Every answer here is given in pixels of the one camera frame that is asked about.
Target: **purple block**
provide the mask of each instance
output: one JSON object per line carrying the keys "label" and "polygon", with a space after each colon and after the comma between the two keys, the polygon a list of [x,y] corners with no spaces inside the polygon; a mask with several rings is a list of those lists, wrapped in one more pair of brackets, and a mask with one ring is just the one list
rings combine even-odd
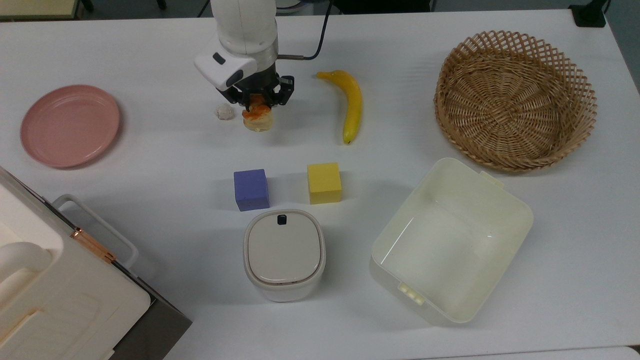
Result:
{"label": "purple block", "polygon": [[234,172],[236,204],[240,211],[268,209],[269,190],[264,169]]}

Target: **white container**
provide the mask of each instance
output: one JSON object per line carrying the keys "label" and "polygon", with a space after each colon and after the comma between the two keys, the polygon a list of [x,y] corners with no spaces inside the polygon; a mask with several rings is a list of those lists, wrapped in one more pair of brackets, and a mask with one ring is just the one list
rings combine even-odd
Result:
{"label": "white container", "polygon": [[264,296],[299,300],[317,286],[326,263],[318,221],[302,210],[268,211],[244,234],[244,270]]}
{"label": "white container", "polygon": [[372,275],[429,319],[476,315],[533,223],[531,209],[485,172],[438,161],[373,244]]}
{"label": "white container", "polygon": [[105,360],[147,292],[0,168],[0,359]]}

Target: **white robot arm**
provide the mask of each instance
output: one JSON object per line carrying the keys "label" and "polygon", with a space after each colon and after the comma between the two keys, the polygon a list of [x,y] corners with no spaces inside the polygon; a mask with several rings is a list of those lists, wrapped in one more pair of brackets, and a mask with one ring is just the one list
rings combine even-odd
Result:
{"label": "white robot arm", "polygon": [[262,95],[269,107],[286,104],[294,79],[275,70],[275,0],[212,0],[211,10],[216,33],[196,57],[196,68],[232,104],[239,102],[248,110],[251,94]]}

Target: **wicker basket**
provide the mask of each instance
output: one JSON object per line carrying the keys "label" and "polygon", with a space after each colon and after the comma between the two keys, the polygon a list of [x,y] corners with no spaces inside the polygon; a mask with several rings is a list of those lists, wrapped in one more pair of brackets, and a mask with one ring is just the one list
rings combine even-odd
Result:
{"label": "wicker basket", "polygon": [[549,167],[589,136],[591,84],[557,49],[526,34],[491,31],[447,57],[435,98],[447,138],[475,162],[506,171]]}

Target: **canister lid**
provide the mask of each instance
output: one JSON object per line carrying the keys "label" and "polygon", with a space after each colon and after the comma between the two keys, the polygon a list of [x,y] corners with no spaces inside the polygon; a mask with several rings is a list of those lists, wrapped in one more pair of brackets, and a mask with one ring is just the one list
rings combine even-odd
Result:
{"label": "canister lid", "polygon": [[249,230],[246,255],[251,272],[268,284],[311,277],[321,262],[320,234],[302,213],[270,212]]}

